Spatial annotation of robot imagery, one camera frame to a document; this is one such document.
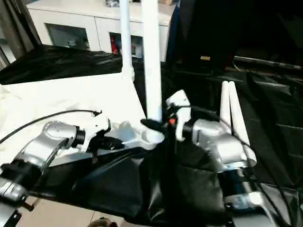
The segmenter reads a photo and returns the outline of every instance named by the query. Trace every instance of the black tablecloth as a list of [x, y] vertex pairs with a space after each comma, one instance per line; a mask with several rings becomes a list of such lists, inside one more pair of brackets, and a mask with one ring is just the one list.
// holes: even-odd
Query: black tablecloth
[[[145, 110], [143, 64], [134, 60], [135, 88]], [[42, 46], [0, 72], [1, 84], [120, 72], [121, 58]], [[256, 156], [263, 158], [284, 188], [296, 221], [303, 226], [303, 92], [292, 79], [245, 72], [185, 70], [162, 66], [163, 99], [184, 89], [191, 104], [219, 113], [221, 82], [234, 80]], [[205, 117], [192, 114], [193, 119]], [[207, 156], [190, 143], [165, 140], [153, 151], [141, 148], [49, 168], [32, 195], [123, 216], [147, 225], [203, 224], [225, 218], [222, 190]], [[257, 177], [287, 217], [273, 180], [257, 163]]]

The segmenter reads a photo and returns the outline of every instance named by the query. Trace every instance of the black cable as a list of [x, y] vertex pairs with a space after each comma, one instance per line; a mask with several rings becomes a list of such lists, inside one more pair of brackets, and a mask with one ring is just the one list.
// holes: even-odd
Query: black cable
[[29, 125], [35, 124], [35, 123], [37, 123], [39, 121], [42, 121], [42, 120], [50, 118], [50, 117], [54, 117], [54, 116], [65, 114], [65, 113], [66, 114], [67, 113], [73, 113], [73, 112], [88, 112], [88, 113], [94, 114], [95, 116], [97, 116], [98, 114], [100, 114], [100, 112], [98, 112], [98, 111], [92, 111], [92, 110], [66, 110], [66, 111], [61, 111], [61, 112], [54, 113], [54, 114], [51, 114], [51, 115], [48, 115], [48, 116], [40, 117], [40, 118], [38, 118], [36, 120], [33, 120], [33, 121], [29, 122], [29, 123], [26, 123], [26, 124], [20, 126], [19, 128], [17, 128], [14, 131], [12, 131], [10, 134], [8, 134], [5, 137], [3, 137], [2, 139], [0, 139], [0, 144], [3, 143], [4, 141], [6, 141], [9, 137], [13, 136], [14, 134], [16, 134], [20, 130], [26, 128]]
[[[186, 108], [186, 107], [187, 107], [187, 108], [191, 108], [191, 109], [193, 109], [193, 110], [195, 110], [195, 111], [202, 112], [202, 113], [205, 113], [205, 114], [209, 115], [209, 116], [210, 116], [211, 118], [213, 118], [214, 120], [217, 120], [217, 121], [219, 121], [219, 122], [220, 122], [220, 121], [223, 122], [225, 125], [227, 125], [227, 127], [229, 127], [229, 128], [231, 129], [231, 131], [232, 131], [232, 133], [233, 133], [233, 136], [234, 136], [237, 140], [239, 140], [243, 145], [249, 147], [252, 151], [254, 151], [254, 152], [256, 151], [255, 149], [253, 149], [253, 148], [251, 147], [251, 145], [249, 145], [249, 144], [247, 144], [246, 142], [244, 142], [243, 140], [241, 140], [241, 139], [239, 138], [238, 134], [234, 131], [233, 127], [231, 127], [224, 119], [222, 119], [221, 117], [219, 117], [219, 116], [217, 116], [217, 115], [215, 115], [215, 114], [212, 114], [209, 110], [206, 110], [206, 109], [204, 109], [204, 108], [201, 108], [201, 107], [199, 107], [199, 106], [194, 106], [194, 105], [181, 105], [181, 106], [176, 106], [176, 107], [177, 107], [177, 108], [183, 108], [183, 107], [185, 107], [185, 108]], [[248, 154], [247, 154], [246, 149], [243, 149], [243, 150], [244, 150], [244, 152], [245, 152], [246, 157], [248, 157]], [[276, 180], [276, 178], [274, 177], [273, 173], [272, 173], [271, 170], [268, 168], [268, 166], [265, 164], [265, 161], [264, 161], [261, 157], [258, 157], [258, 160], [260, 161], [260, 163], [262, 164], [262, 166], [264, 166], [265, 170], [268, 172], [268, 174], [270, 175], [270, 177], [273, 179], [274, 183], [277, 185], [277, 188], [278, 188], [278, 190], [279, 190], [279, 192], [280, 192], [280, 194], [281, 194], [281, 196], [282, 196], [282, 199], [283, 199], [283, 201], [284, 201], [284, 203], [285, 203], [285, 205], [286, 205], [286, 208], [287, 208], [287, 212], [288, 212], [289, 219], [290, 219], [290, 223], [291, 223], [290, 225], [287, 224], [287, 223], [284, 221], [281, 212], [279, 211], [279, 209], [277, 208], [277, 206], [274, 204], [274, 202], [271, 200], [271, 198], [269, 197], [269, 195], [265, 192], [265, 190], [263, 189], [263, 187], [262, 187], [260, 181], [257, 179], [257, 180], [256, 180], [256, 183], [257, 183], [258, 187], [259, 187], [260, 190], [264, 193], [264, 195], [265, 195], [265, 197], [267, 198], [267, 200], [269, 201], [269, 203], [273, 206], [275, 212], [276, 212], [277, 215], [281, 218], [281, 221], [284, 223], [284, 225], [293, 227], [293, 226], [294, 226], [294, 222], [293, 222], [292, 212], [291, 212], [290, 206], [289, 206], [289, 204], [288, 204], [288, 201], [287, 201], [287, 199], [286, 199], [285, 193], [284, 193], [284, 191], [283, 191], [281, 185], [277, 182], [277, 180]], [[250, 164], [250, 161], [247, 161], [247, 163], [248, 163], [248, 167], [250, 167], [250, 169], [253, 171], [253, 174], [254, 174], [255, 177], [256, 177], [256, 174], [254, 173], [254, 169], [251, 168], [252, 166], [251, 166], [251, 164]]]

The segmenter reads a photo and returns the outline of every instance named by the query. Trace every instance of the white pole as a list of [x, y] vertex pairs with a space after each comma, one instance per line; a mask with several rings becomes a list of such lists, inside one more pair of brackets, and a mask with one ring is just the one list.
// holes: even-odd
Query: white pole
[[[229, 99], [231, 103], [233, 129], [237, 133], [239, 138], [249, 145], [250, 141], [248, 139], [236, 86], [233, 81], [229, 82]], [[247, 146], [244, 146], [244, 148], [248, 156], [247, 158], [250, 159], [250, 164], [254, 166], [257, 163], [255, 153]]]
[[122, 74], [127, 75], [134, 81], [134, 68], [132, 64], [132, 44], [130, 34], [129, 1], [120, 0], [121, 12], [121, 43], [122, 43]]
[[223, 81], [222, 90], [221, 90], [221, 106], [220, 106], [220, 118], [225, 121], [229, 125], [229, 127], [221, 122], [222, 126], [226, 129], [226, 131], [231, 134], [231, 107], [229, 102], [229, 84], [228, 81]]
[[158, 0], [142, 0], [144, 72], [147, 117], [162, 121]]

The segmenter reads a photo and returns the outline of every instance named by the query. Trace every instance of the floor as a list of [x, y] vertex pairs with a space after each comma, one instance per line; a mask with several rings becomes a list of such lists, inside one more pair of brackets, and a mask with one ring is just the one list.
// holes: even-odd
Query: floor
[[22, 218], [17, 227], [87, 227], [87, 225], [101, 217], [106, 217], [116, 222], [119, 227], [139, 227], [127, 223], [123, 218], [105, 213], [74, 207], [62, 203], [38, 200], [29, 197], [29, 204], [36, 203], [32, 212], [21, 208]]

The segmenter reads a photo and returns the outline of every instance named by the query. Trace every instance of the window curtain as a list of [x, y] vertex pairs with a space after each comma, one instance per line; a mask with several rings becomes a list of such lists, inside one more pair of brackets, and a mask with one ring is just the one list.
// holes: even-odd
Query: window curtain
[[0, 0], [0, 26], [16, 59], [41, 44], [26, 7], [30, 2]]

